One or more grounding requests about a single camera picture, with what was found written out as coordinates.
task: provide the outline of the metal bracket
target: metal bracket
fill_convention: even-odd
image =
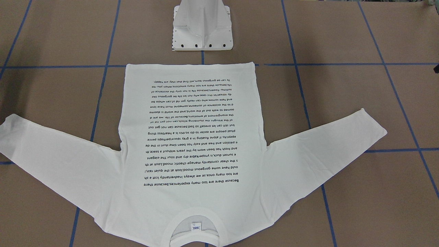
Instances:
[[[174,8],[172,49],[221,51],[233,47],[230,8],[222,0],[182,0]]]

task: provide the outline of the brown cardboard surface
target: brown cardboard surface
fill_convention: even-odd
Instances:
[[[436,8],[414,4],[361,4],[387,63],[439,62]]]
[[[0,64],[4,64],[9,48],[14,42],[17,30],[26,12],[29,1],[1,1],[0,2]]]
[[[267,145],[308,129],[293,67],[258,66],[256,82]]]
[[[389,66],[395,88],[422,147],[439,147],[439,78],[432,66]]]
[[[388,135],[232,246],[439,245],[439,16],[425,1],[224,0],[234,48],[203,53],[171,51],[180,0],[33,0],[20,29],[28,3],[0,1],[0,123],[16,113],[119,150],[125,64],[253,61],[268,144],[360,108]],[[74,205],[3,155],[0,186],[2,247],[141,246],[82,211],[75,223]]]
[[[301,66],[299,71],[312,127],[364,108],[388,132],[372,149],[416,147],[383,66]]]
[[[34,1],[8,65],[105,64],[116,7],[115,1]]]
[[[272,227],[232,244],[237,247],[331,245],[331,232],[320,188],[309,194],[306,200],[295,203]]]
[[[199,51],[171,50],[174,7],[181,1],[122,1],[110,64],[200,64]]]
[[[298,63],[381,62],[357,3],[285,1],[285,10]]]
[[[429,164],[429,170],[435,182],[439,179],[439,152],[426,151],[423,152],[425,161]]]
[[[439,244],[438,198],[419,153],[363,154],[325,187],[339,246]]]
[[[233,49],[206,51],[206,64],[291,63],[280,1],[223,1],[230,7]]]
[[[76,206],[17,165],[0,166],[0,246],[68,246]]]

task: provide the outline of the neckline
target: neckline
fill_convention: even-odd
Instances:
[[[175,228],[186,218],[193,215],[201,215],[208,218],[215,226],[218,236],[208,231],[184,232],[171,240]],[[190,242],[205,242],[217,247],[227,243],[227,233],[221,219],[211,210],[203,207],[192,207],[181,211],[167,225],[162,235],[162,246],[180,247]]]

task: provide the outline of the sleeve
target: sleeve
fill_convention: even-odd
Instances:
[[[387,131],[364,109],[288,138],[273,142],[261,167],[262,201],[275,222],[354,161]]]
[[[0,125],[0,152],[92,216],[121,173],[119,152],[15,114]]]

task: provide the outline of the blue tape line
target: blue tape line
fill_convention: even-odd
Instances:
[[[108,65],[109,68],[125,68],[126,65]]]
[[[94,115],[93,128],[92,128],[91,135],[90,135],[90,141],[91,142],[94,140],[94,133],[95,133],[96,124],[97,124],[97,117],[99,115],[99,105],[100,105],[100,102],[101,102],[102,91],[103,91],[104,85],[105,85],[105,78],[107,76],[108,63],[110,61],[110,55],[111,55],[111,49],[112,49],[112,46],[113,46],[114,34],[116,32],[117,18],[119,16],[120,1],[121,0],[118,0],[118,2],[117,2],[117,9],[116,9],[116,16],[115,16],[114,24],[113,24],[113,31],[112,31],[112,34],[111,34],[110,45],[108,46],[107,61],[105,62],[105,69],[104,69],[104,75],[102,76],[101,89],[99,91],[99,97],[97,99],[96,113]],[[72,236],[70,238],[70,245],[69,245],[69,247],[73,247],[73,241],[75,240],[76,226],[78,224],[78,217],[79,217],[79,207],[76,207],[75,221],[73,222]]]
[[[202,51],[201,63],[204,63],[204,51]],[[331,66],[331,65],[382,65],[382,63],[264,63],[266,66]],[[386,63],[386,65],[437,65],[433,62],[424,63]],[[5,69],[70,69],[70,68],[105,68],[106,65],[43,65],[43,66],[6,66]],[[125,68],[126,65],[108,65],[109,68]]]
[[[69,69],[69,68],[104,68],[105,65],[47,65],[47,66],[7,66],[7,69]]]
[[[6,60],[4,61],[3,67],[2,67],[2,69],[0,71],[0,79],[2,78],[3,73],[4,73],[5,69],[6,69],[7,62],[11,58],[12,51],[13,51],[13,49],[15,47],[15,43],[17,43],[18,36],[20,35],[20,32],[22,31],[22,28],[23,28],[23,25],[25,23],[27,14],[29,13],[29,9],[30,9],[30,5],[31,4],[32,4],[32,0],[29,0],[28,6],[26,8],[25,15],[23,16],[23,19],[22,19],[22,22],[20,24],[20,27],[18,28],[17,34],[15,35],[14,41],[12,42],[11,48],[9,49],[9,53],[7,54]]]
[[[373,41],[374,41],[375,47],[377,48],[378,54],[380,55],[380,58],[381,58],[382,64],[383,64],[384,69],[385,69],[385,71],[386,71],[386,73],[387,73],[387,77],[389,78],[390,84],[392,85],[392,89],[393,89],[393,92],[395,93],[395,96],[396,96],[396,99],[397,99],[397,101],[398,101],[399,107],[401,108],[401,111],[403,112],[403,115],[404,115],[404,118],[405,118],[405,120],[406,120],[407,126],[409,127],[410,133],[411,133],[411,135],[412,135],[412,137],[413,137],[413,141],[414,141],[414,143],[415,143],[415,145],[416,145],[416,148],[417,148],[417,150],[418,150],[418,152],[419,152],[419,156],[421,156],[422,163],[424,163],[425,170],[427,171],[428,177],[430,178],[430,182],[432,183],[433,189],[434,189],[435,192],[436,192],[436,196],[437,196],[438,199],[439,199],[439,191],[438,191],[438,188],[437,188],[437,186],[436,186],[435,181],[433,180],[433,176],[432,176],[432,174],[431,174],[431,172],[430,172],[430,169],[428,168],[427,162],[425,161],[424,155],[422,154],[422,150],[421,150],[421,148],[419,147],[418,141],[417,141],[416,136],[415,136],[415,134],[414,134],[414,132],[413,132],[413,128],[412,128],[412,126],[410,125],[410,121],[409,121],[409,119],[408,119],[408,117],[407,117],[406,111],[404,110],[403,104],[402,104],[402,102],[401,102],[401,100],[400,100],[400,98],[399,98],[398,92],[396,91],[396,87],[395,87],[395,85],[394,85],[394,83],[393,83],[392,77],[390,76],[389,70],[387,69],[386,63],[384,62],[384,58],[383,58],[383,56],[382,56],[382,54],[381,54],[380,48],[378,47],[377,41],[376,41],[376,39],[375,39],[375,36],[374,36],[374,34],[372,33],[372,29],[371,29],[371,27],[370,27],[370,25],[369,25],[369,22],[367,21],[366,15],[364,14],[364,11],[363,11],[363,8],[361,7],[360,2],[357,2],[357,4],[358,4],[358,7],[360,8],[361,14],[363,15],[364,21],[366,22],[367,28],[369,29],[369,32],[370,32],[370,34],[371,34],[371,36],[372,36],[372,39],[373,39]]]
[[[324,186],[324,184],[322,184],[322,186],[320,186],[320,187],[322,188],[323,200],[325,201],[326,214],[328,216],[329,228],[331,229],[332,243],[334,244],[334,247],[337,247],[337,240],[335,239],[335,232],[334,232],[334,228],[332,226],[331,212],[329,211],[329,204],[328,204],[328,200],[326,198],[325,186]]]
[[[417,149],[376,149],[366,150],[365,153],[396,153],[396,152],[416,152]]]
[[[114,34],[116,32],[117,19],[119,16],[120,1],[121,0],[118,0],[118,3],[117,3],[116,17],[114,19],[113,31],[111,34],[110,45],[108,47],[107,61],[105,62],[105,69],[104,69],[104,75],[102,77],[101,89],[99,91],[99,97],[97,98],[96,113],[94,115],[93,128],[91,130],[91,136],[90,136],[91,142],[94,140],[94,133],[96,131],[97,117],[99,115],[99,105],[101,104],[102,91],[104,90],[105,78],[107,77],[108,63],[110,61],[111,49],[113,46],[113,39],[114,39]]]
[[[386,65],[437,65],[434,62],[389,62]]]
[[[439,151],[439,148],[425,148],[425,149],[421,148],[421,151]]]
[[[264,63],[266,66],[332,66],[332,65],[383,65],[382,62],[341,62],[341,63]],[[400,62],[400,63],[385,63],[386,65],[437,65],[433,62]]]
[[[306,109],[305,95],[303,94],[302,82],[300,80],[300,75],[299,75],[299,68],[297,67],[297,60],[296,60],[296,54],[294,52],[293,39],[291,38],[290,27],[288,25],[288,19],[287,19],[287,13],[285,11],[284,0],[281,0],[281,3],[282,3],[282,10],[284,12],[285,25],[287,27],[288,39],[290,41],[291,54],[293,56],[294,67],[296,69],[297,81],[299,83],[300,96],[302,97],[302,101],[303,101],[303,109],[305,111],[306,121],[308,121],[308,128],[311,129],[311,123],[309,122],[309,116],[308,116],[308,110]]]
[[[291,38],[290,28],[289,28],[288,19],[287,19],[287,13],[285,11],[284,0],[281,0],[281,3],[282,3],[282,11],[284,12],[285,25],[287,27],[288,38],[289,38],[289,41],[290,41],[291,54],[293,55],[294,68],[296,70],[297,81],[299,83],[300,95],[301,95],[302,101],[303,101],[303,110],[305,111],[306,120],[308,121],[308,128],[311,129],[311,123],[309,121],[309,116],[308,116],[308,110],[306,108],[305,95],[303,94],[302,82],[300,80],[300,75],[299,75],[299,68],[297,66],[296,55],[294,53],[293,39]],[[331,230],[332,242],[334,244],[334,247],[337,247],[337,241],[335,240],[335,232],[334,232],[334,227],[332,225],[332,219],[331,219],[331,213],[329,211],[329,205],[328,205],[328,202],[326,200],[326,193],[325,193],[324,185],[322,185],[321,188],[322,188],[322,193],[323,193],[323,200],[325,202],[326,214],[327,214],[328,222],[329,222],[329,228]]]
[[[75,241],[76,226],[78,225],[79,218],[79,207],[76,207],[75,220],[73,221],[72,235],[70,236],[69,247],[73,247],[73,242]]]

